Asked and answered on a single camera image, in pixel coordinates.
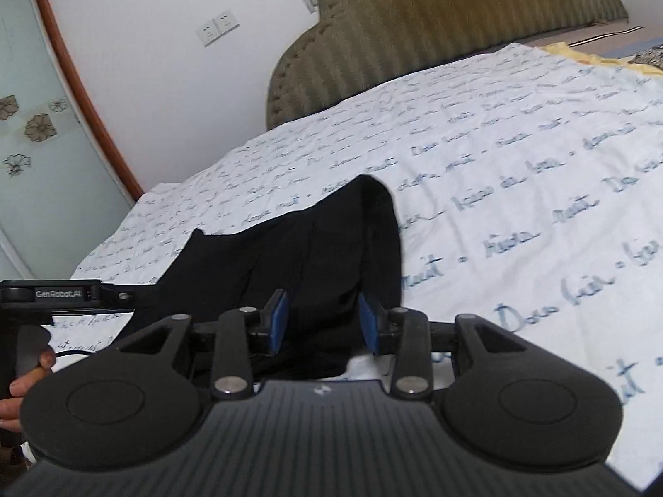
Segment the person's left hand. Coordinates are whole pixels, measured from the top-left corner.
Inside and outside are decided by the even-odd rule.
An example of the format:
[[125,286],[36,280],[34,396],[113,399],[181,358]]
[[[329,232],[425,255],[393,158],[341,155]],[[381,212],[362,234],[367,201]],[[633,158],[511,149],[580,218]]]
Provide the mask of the person's left hand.
[[56,362],[56,353],[51,347],[46,348],[39,356],[38,366],[27,374],[16,378],[9,385],[10,396],[0,402],[1,429],[12,433],[22,432],[20,409],[28,391],[36,383],[49,376]]

